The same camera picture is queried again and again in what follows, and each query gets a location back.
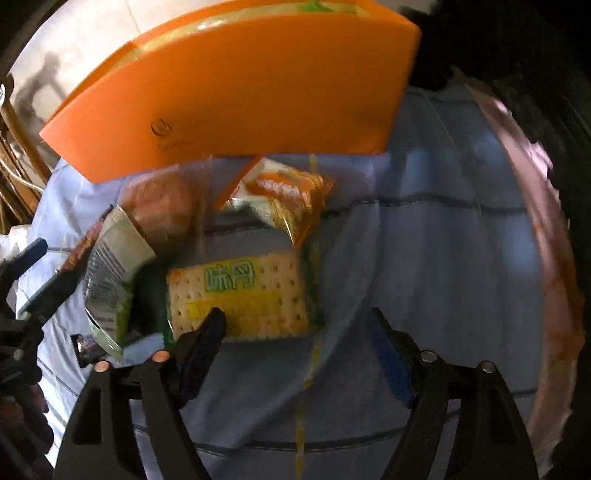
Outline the clear round bread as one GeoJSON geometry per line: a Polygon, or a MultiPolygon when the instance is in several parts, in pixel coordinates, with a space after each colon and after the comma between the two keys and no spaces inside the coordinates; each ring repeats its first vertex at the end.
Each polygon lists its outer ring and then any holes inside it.
{"type": "Polygon", "coordinates": [[[197,240],[208,210],[211,160],[143,173],[123,189],[118,205],[159,258],[197,240]]]}

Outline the pale green snack packet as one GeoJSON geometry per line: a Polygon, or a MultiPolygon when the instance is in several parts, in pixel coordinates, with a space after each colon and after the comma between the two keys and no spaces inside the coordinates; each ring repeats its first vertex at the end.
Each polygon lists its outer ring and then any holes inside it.
{"type": "Polygon", "coordinates": [[[119,362],[133,339],[128,321],[134,277],[155,258],[126,212],[114,206],[90,256],[85,306],[94,323],[94,338],[119,362]]]}

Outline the brown carved wooden chair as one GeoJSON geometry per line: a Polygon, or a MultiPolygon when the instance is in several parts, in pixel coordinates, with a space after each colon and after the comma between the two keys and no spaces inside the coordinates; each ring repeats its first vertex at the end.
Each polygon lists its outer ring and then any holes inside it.
{"type": "Polygon", "coordinates": [[[30,224],[51,170],[19,120],[10,95],[11,74],[1,78],[1,233],[30,224]]]}

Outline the green soda cracker packet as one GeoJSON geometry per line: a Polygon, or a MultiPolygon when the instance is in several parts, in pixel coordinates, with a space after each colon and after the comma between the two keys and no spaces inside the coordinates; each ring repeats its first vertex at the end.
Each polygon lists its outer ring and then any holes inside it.
{"type": "Polygon", "coordinates": [[[214,308],[225,315],[228,341],[304,337],[315,327],[304,265],[294,250],[174,268],[166,284],[174,339],[198,330],[214,308]]]}

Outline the blue checked tablecloth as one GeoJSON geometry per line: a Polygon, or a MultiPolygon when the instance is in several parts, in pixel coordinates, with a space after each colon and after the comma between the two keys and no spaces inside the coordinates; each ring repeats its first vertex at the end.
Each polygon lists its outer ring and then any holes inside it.
{"type": "Polygon", "coordinates": [[[322,156],[317,338],[229,343],[183,419],[215,479],[377,479],[408,410],[370,311],[452,364],[495,363],[524,417],[538,386],[541,261],[508,156],[461,85],[408,90],[388,151],[322,156]]]}

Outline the pink floral cloth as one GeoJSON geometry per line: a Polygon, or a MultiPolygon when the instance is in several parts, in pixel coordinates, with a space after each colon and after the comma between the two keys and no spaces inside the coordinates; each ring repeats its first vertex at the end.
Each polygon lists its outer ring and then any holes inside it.
{"type": "Polygon", "coordinates": [[[501,101],[468,88],[509,156],[532,221],[541,259],[543,349],[538,393],[527,429],[540,476],[549,473],[551,455],[572,414],[578,356],[585,342],[583,296],[557,190],[548,174],[544,148],[531,143],[501,101]]]}

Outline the orange noodle snack packet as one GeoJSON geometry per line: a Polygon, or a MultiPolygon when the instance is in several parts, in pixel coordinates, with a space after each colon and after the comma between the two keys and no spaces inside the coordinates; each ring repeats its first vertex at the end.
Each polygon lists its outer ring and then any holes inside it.
{"type": "Polygon", "coordinates": [[[320,221],[335,180],[259,156],[246,164],[213,202],[216,212],[248,210],[261,222],[287,233],[300,248],[320,221]]]}

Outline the orange cardboard box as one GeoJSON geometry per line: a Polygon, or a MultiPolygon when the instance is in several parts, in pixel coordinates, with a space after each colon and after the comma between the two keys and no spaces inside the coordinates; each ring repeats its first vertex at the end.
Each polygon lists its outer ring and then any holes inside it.
{"type": "Polygon", "coordinates": [[[373,1],[226,1],[93,70],[41,130],[102,183],[212,157],[386,149],[420,29],[373,1]]]}

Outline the dark carved wooden bench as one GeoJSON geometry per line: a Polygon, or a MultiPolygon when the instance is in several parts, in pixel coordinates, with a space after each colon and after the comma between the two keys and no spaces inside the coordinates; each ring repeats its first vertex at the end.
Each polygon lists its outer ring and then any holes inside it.
{"type": "Polygon", "coordinates": [[[589,228],[589,2],[433,1],[400,12],[421,33],[411,85],[439,91],[464,79],[501,100],[548,153],[571,225],[589,228]]]}

